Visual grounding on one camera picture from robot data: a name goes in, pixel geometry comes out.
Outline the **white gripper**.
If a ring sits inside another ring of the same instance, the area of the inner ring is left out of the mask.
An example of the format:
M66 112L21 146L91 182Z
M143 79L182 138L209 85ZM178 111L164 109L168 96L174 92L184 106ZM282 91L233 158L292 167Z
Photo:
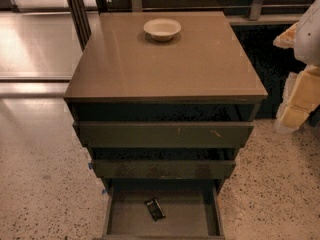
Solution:
M293 48L298 23L278 35L273 45ZM320 105L320 67L307 65L301 72L290 72L285 81L282 103L276 113L274 127L277 133L291 134L296 131Z

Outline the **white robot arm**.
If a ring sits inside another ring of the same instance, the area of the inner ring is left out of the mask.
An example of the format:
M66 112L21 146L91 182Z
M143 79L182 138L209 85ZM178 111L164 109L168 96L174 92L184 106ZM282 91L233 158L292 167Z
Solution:
M273 45L292 48L294 57L306 65L299 73L289 73L276 114L276 131L289 134L297 131L320 105L320 0L315 0L298 22L277 36Z

